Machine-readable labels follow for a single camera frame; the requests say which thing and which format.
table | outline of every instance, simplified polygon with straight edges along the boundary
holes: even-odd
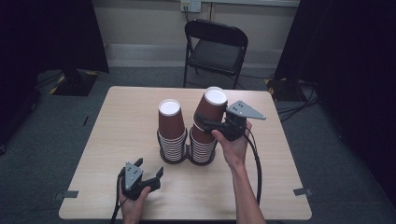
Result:
[[[225,92],[229,105],[242,100],[267,117],[267,120],[249,119],[262,162],[261,210],[265,218],[311,218],[306,196],[296,196],[293,192],[303,186],[271,95],[266,91]],[[143,179],[154,177],[164,168],[162,187],[148,196],[143,220],[235,219],[232,176],[219,144],[215,159],[207,166],[196,166],[188,160],[171,165],[160,157],[156,138],[160,101],[178,100],[186,127],[190,129],[192,114],[203,93],[202,89],[112,87],[68,189],[77,190],[78,196],[64,199],[60,217],[110,219],[120,169],[126,161],[143,158]],[[257,171],[250,148],[246,164],[255,192]]]

wall outlet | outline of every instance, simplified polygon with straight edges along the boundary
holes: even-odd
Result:
[[[200,1],[180,1],[180,11],[201,12]]]

tape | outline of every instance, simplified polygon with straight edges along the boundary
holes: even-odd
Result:
[[[294,189],[293,191],[294,191],[294,195],[295,196],[300,196],[300,195],[305,194],[306,197],[309,197],[309,196],[314,194],[311,189],[303,189],[303,188],[301,188],[301,189]]]
[[[67,190],[61,193],[57,193],[53,200],[61,201],[64,198],[77,198],[78,196],[78,191],[76,190]]]

human hand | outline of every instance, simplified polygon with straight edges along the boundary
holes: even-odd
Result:
[[[145,204],[145,200],[148,197],[150,192],[150,187],[145,187],[138,199],[133,201],[132,199],[128,199],[125,195],[122,194],[121,190],[121,179],[120,179],[120,193],[119,193],[119,202],[122,213],[122,223],[135,224],[139,223],[140,218],[143,214],[143,206]]]
[[[251,130],[251,123],[247,121],[247,129]],[[245,130],[245,135],[249,136],[249,131]],[[235,169],[241,165],[245,166],[245,157],[247,154],[248,141],[244,136],[235,141],[228,141],[224,135],[218,130],[213,130],[212,135],[218,140],[223,148],[224,159],[227,161],[231,169]]]

cup stack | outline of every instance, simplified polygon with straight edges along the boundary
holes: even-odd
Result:
[[[157,137],[161,147],[160,154],[165,162],[176,164],[184,160],[187,129],[177,100],[167,99],[160,102]]]
[[[207,165],[214,160],[217,141],[211,134],[204,133],[204,124],[196,118],[201,117],[221,122],[227,107],[227,95],[219,87],[209,87],[205,90],[194,116],[190,130],[191,162],[197,165]]]

